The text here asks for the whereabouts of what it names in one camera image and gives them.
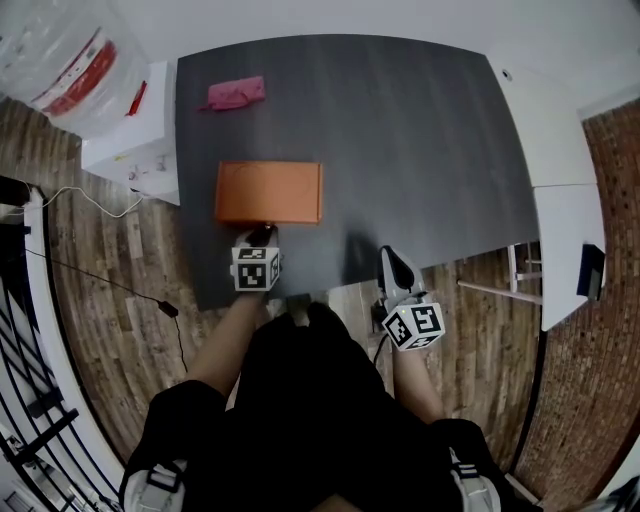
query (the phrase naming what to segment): table top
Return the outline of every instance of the table top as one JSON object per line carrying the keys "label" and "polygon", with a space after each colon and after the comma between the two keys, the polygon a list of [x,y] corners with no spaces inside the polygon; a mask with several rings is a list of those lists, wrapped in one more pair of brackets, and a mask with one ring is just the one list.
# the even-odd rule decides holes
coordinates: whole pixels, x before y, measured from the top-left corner
{"label": "table top", "polygon": [[597,185],[534,189],[542,252],[542,330],[548,331],[582,304],[578,277],[583,244],[605,251]]}
{"label": "table top", "polygon": [[596,183],[591,154],[567,88],[504,59],[488,56],[509,105],[533,187]]}
{"label": "table top", "polygon": [[[266,100],[199,112],[210,84],[262,75]],[[180,59],[182,236],[201,309],[228,305],[238,232],[214,221],[221,160],[319,162],[320,226],[281,226],[274,296],[375,277],[389,244],[427,267],[538,239],[504,96],[479,54],[376,36],[300,36]]]}

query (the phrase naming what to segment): person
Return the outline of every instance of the person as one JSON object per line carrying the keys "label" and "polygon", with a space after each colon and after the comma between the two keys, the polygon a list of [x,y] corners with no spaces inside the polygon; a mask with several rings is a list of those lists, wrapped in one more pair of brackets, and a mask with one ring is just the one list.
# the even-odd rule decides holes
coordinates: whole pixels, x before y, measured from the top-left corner
{"label": "person", "polygon": [[[446,418],[421,351],[394,348],[394,399],[326,305],[309,306],[308,326],[285,314],[255,330],[263,300],[240,295],[186,380],[152,400],[125,511],[475,510],[465,472],[484,483],[467,493],[486,495],[483,510],[526,510],[480,428]],[[161,504],[143,503],[154,492]]]}

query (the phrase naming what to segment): black shirt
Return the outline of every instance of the black shirt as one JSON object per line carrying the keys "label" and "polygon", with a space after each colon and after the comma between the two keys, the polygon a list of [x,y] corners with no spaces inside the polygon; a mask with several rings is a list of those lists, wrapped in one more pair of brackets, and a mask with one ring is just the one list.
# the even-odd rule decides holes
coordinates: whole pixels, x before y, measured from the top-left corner
{"label": "black shirt", "polygon": [[362,510],[462,510],[452,447],[523,510],[479,427],[426,425],[384,390],[362,348],[326,306],[309,327],[265,325],[245,357],[234,409],[187,381],[158,394],[121,487],[141,469],[187,460],[183,510],[310,510],[340,494]]}

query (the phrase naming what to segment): pink cloth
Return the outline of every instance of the pink cloth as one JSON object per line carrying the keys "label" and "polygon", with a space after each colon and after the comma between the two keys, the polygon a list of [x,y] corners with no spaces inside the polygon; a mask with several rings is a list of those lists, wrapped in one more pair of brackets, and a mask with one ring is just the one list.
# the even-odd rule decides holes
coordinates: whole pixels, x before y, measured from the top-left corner
{"label": "pink cloth", "polygon": [[207,106],[200,110],[240,108],[265,98],[264,78],[254,76],[209,86]]}

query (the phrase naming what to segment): wooden floor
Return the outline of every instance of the wooden floor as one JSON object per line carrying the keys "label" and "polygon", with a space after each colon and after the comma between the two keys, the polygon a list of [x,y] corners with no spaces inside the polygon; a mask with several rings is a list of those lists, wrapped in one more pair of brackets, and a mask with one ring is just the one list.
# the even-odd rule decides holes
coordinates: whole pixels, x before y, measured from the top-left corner
{"label": "wooden floor", "polygon": [[[80,141],[53,129],[42,116],[15,102],[0,105],[0,175],[39,185],[51,195],[64,185],[82,186],[113,212],[135,200],[124,188],[80,169]],[[185,359],[212,332],[223,312],[199,312],[182,253],[178,208],[145,200],[123,219],[111,219],[76,192],[49,207],[52,256],[167,300],[179,310]],[[64,327],[93,404],[117,451],[127,459],[159,391],[184,377],[176,327],[154,302],[54,265]],[[463,290],[457,279],[504,286],[506,251],[489,253],[424,272],[440,301],[447,334],[424,351],[447,411],[477,422],[496,461],[506,469],[520,434],[533,378],[539,308]],[[329,290],[325,300],[371,357],[379,335],[371,333],[374,282]],[[272,304],[295,309],[298,301]],[[379,368],[391,383],[390,349]]]}

